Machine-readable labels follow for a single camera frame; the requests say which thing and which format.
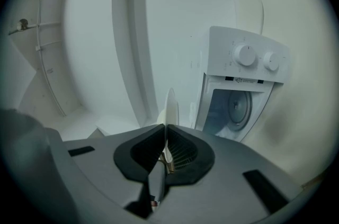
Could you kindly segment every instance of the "white knob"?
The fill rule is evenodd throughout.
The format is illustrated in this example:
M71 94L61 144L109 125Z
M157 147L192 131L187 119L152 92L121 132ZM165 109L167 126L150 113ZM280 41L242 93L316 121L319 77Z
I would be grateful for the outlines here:
M264 56L264 67L275 71L279 67L279 57L276 53L267 52Z
M244 66L252 65L255 61L256 53L253 47L242 44L235 48L234 58L235 60Z

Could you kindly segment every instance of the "white appliance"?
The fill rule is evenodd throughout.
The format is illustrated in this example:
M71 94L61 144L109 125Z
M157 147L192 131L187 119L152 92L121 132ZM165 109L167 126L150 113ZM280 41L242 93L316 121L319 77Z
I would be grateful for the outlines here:
M261 35L212 26L202 48L201 93L194 128L241 141L290 75L288 47Z

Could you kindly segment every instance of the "white cable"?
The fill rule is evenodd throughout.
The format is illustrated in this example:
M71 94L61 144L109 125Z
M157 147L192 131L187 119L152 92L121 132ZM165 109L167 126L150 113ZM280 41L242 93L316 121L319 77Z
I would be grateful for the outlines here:
M39 33L39 27L40 27L40 21L41 21L41 11L40 11L40 7L41 7L41 0L39 0L39 5L38 5L38 12L37 12L37 24L36 24L36 27L37 27L37 43L38 43L38 53L39 53L39 57L40 57L40 62L41 62L41 66L42 66L42 72L43 72L43 75L46 79L46 82L47 82L47 85L48 85L48 88L50 90L50 93L52 94L52 97L53 97L53 100L55 102L55 104L57 105L60 113L62 116L66 116L66 114L64 113L63 109L61 108L57 98L55 97L55 94L52 90L52 87L49 83L49 80L48 80L48 77L47 77L47 73L46 73L46 69L44 67L44 63L43 63L43 58L42 58L42 53L41 53L41 45L40 45L40 33Z
M264 23L265 23L265 10L264 10L264 4L263 4L263 1L259 0L261 2L261 6L262 6L262 9L263 9L263 19L262 19L262 22L261 22L261 30L260 30L260 35L263 34L263 28L264 28Z

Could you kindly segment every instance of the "white control panel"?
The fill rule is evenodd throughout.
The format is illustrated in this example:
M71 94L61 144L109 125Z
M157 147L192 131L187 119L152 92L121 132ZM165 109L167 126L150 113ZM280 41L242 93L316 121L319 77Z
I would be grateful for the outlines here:
M289 76L288 47L264 36L240 29L212 26L208 51L204 51L207 75L251 78L284 83Z

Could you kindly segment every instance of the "black slot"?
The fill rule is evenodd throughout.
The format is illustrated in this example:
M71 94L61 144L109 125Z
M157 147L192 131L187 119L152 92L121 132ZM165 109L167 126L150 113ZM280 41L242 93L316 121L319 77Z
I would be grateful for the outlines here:
M90 151L94 151L95 149L91 146L86 146L86 147L82 147L82 148L78 148L78 149L73 149L73 150L69 150L68 153L69 155L71 155L71 157L73 156L77 156L77 155L81 155L81 154L86 154L89 153Z
M248 171L244 172L243 175L271 214L277 212L288 203L260 171Z

